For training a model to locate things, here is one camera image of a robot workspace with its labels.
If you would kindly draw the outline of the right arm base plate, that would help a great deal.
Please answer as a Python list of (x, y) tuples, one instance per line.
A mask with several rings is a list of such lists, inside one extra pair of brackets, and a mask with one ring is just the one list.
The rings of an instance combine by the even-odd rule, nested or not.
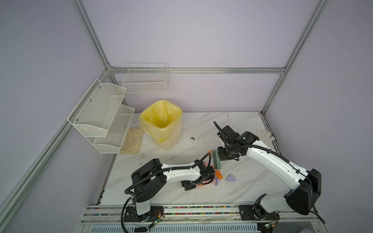
[(280, 216), (277, 212), (266, 212), (261, 206), (255, 206), (255, 205), (239, 205), (239, 213), (241, 216), (241, 220), (247, 221), (247, 220), (273, 220), (278, 221), (280, 219)]

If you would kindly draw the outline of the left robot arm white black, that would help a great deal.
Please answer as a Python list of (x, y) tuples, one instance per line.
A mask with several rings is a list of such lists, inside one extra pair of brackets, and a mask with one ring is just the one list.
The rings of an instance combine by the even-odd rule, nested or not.
[(124, 193), (131, 195), (137, 215), (147, 215), (151, 212), (150, 200), (167, 183), (180, 182), (185, 191), (212, 183), (215, 170), (211, 162), (210, 151), (201, 159), (184, 165), (166, 165), (153, 159), (131, 174), (132, 185)]

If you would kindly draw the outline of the pink plastic dustpan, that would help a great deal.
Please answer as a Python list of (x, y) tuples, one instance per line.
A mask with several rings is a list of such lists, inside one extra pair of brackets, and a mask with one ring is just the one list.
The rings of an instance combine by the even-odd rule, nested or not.
[(211, 152), (212, 152), (211, 150), (208, 152), (208, 163), (205, 165), (204, 177), (203, 177), (203, 180), (201, 181), (200, 185), (207, 185), (207, 184), (210, 184), (214, 181), (215, 170), (211, 166), (211, 161), (212, 161)]

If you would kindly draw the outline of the green hand brush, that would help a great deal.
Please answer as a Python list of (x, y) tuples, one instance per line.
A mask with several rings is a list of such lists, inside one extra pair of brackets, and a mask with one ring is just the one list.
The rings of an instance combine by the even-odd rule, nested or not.
[(215, 170), (220, 170), (222, 168), (222, 163), (219, 157), (219, 151), (218, 150), (213, 150), (211, 152), (212, 155), (212, 160), (213, 160), (213, 165)]

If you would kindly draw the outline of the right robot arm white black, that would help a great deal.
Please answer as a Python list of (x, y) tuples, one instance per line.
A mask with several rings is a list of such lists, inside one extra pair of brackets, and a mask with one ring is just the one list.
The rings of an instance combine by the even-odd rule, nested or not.
[(249, 131), (239, 134), (230, 126), (221, 128), (217, 123), (215, 126), (218, 129), (217, 135), (223, 142), (214, 156), (216, 167), (222, 161), (239, 161), (240, 157), (249, 156), (288, 185), (284, 191), (272, 195), (262, 194), (257, 198), (252, 207), (253, 218), (264, 220), (277, 211), (289, 209), (301, 215), (320, 215), (315, 207), (322, 190), (322, 175), (319, 171), (307, 170), (273, 151), (269, 145), (275, 138), (267, 130), (258, 128), (256, 134)]

